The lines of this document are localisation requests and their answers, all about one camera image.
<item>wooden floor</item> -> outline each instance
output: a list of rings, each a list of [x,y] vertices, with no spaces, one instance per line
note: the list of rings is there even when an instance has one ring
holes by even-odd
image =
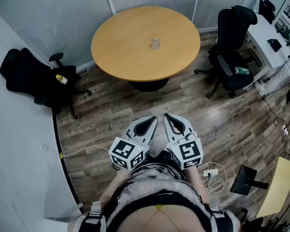
[[[168,112],[183,116],[191,122],[201,139],[203,163],[214,161],[223,165],[227,172],[226,187],[220,194],[211,195],[211,205],[218,204],[219,208],[229,209],[238,218],[242,217],[241,209],[246,208],[247,218],[253,219],[265,190],[252,188],[248,196],[234,194],[229,190],[242,164],[258,171],[256,180],[270,180],[275,161],[284,152],[283,122],[280,120],[279,125],[274,126],[275,116],[269,112],[267,103],[260,99],[254,86],[248,91],[236,92],[237,97],[234,99],[230,99],[228,92],[219,86],[212,99],[206,98],[215,80],[204,74],[195,75],[193,70],[211,68],[207,52],[213,46],[216,36],[203,33],[196,59],[181,73],[171,77],[168,84],[157,92],[139,92],[128,82],[115,79],[98,67],[82,74],[79,88],[89,88],[92,96],[75,97],[74,108],[79,115],[78,120],[71,117],[68,108],[62,109],[57,116],[63,153],[67,155],[91,145],[109,148],[114,138],[120,136],[134,119],[152,115],[159,120],[152,150],[159,152],[168,143],[162,122],[163,114]],[[247,47],[251,45],[245,44],[245,49],[240,51],[244,57],[247,55]],[[270,95],[267,101],[279,117],[290,123],[290,103],[286,106],[289,87]],[[91,201],[98,200],[116,174],[111,167],[108,152],[92,147],[65,157],[65,162],[76,194],[88,211]],[[225,178],[221,168],[218,175]],[[289,202],[290,193],[282,212]],[[280,217],[282,212],[266,217],[265,221]],[[284,220],[290,222],[290,208]]]

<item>person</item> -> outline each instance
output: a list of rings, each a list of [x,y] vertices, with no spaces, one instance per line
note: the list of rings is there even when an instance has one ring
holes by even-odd
[[[216,222],[222,217],[228,221]],[[99,225],[98,229],[91,227],[93,223]],[[196,166],[182,171],[170,152],[163,150],[156,158],[147,156],[131,172],[120,169],[99,201],[93,203],[91,212],[70,222],[68,229],[106,230],[237,232],[240,223],[230,211],[209,208],[208,193]]]
[[[266,95],[278,89],[280,83],[290,78],[290,61],[284,64],[279,71],[266,83],[262,80],[255,82],[256,90],[260,96]]]

